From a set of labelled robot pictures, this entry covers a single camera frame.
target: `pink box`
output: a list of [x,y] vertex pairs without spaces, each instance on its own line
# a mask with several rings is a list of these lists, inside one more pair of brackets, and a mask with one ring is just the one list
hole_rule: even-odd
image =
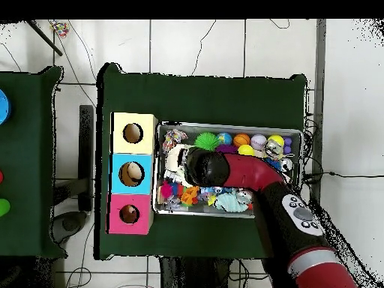
[[[150,194],[111,194],[111,202],[108,204],[110,207],[107,215],[109,229],[106,228],[108,234],[148,234],[153,221]],[[139,211],[135,223],[125,223],[120,218],[120,210],[126,205],[134,206]]]

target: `circular hole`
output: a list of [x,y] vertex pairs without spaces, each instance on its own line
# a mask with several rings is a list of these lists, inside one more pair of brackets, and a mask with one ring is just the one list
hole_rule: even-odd
[[139,217],[139,210],[134,205],[128,204],[120,209],[120,218],[124,223],[136,223]]
[[144,169],[137,162],[127,162],[121,166],[118,177],[123,185],[136,187],[144,179]]
[[143,129],[139,124],[127,124],[123,129],[123,137],[127,143],[139,143],[143,139]]

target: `green table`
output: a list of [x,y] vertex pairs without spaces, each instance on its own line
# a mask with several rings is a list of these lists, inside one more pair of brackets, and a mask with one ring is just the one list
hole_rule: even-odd
[[110,113],[302,131],[306,85],[304,75],[291,79],[180,77],[122,73],[116,64],[105,64],[97,76],[96,193],[100,194],[95,203],[95,255],[265,258],[257,225],[250,219],[156,214],[148,235],[106,234]]
[[50,238],[53,212],[53,89],[60,67],[39,74],[0,72],[0,89],[12,106],[0,125],[0,197],[10,211],[0,217],[0,256],[63,257]]

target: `stacked boxes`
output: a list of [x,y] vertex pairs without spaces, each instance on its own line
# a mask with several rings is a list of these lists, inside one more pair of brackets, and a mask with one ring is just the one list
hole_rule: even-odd
[[109,234],[149,232],[153,221],[151,198],[157,123],[151,114],[111,114],[106,215]]

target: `shape sorter box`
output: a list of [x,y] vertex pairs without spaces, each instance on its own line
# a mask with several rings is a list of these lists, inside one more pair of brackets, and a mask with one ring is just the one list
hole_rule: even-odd
[[[151,195],[112,194],[108,204],[109,228],[106,228],[108,234],[148,234],[153,222]],[[125,223],[121,219],[120,211],[125,206],[133,206],[137,210],[139,217],[135,223]]]
[[[111,194],[151,194],[153,178],[153,156],[149,154],[112,154]],[[127,186],[119,178],[123,165],[134,162],[142,167],[144,178],[137,186]]]
[[[155,148],[155,134],[158,120],[152,114],[129,112],[111,113],[111,152],[118,154],[152,155]],[[139,141],[128,142],[125,129],[135,125],[139,129]]]

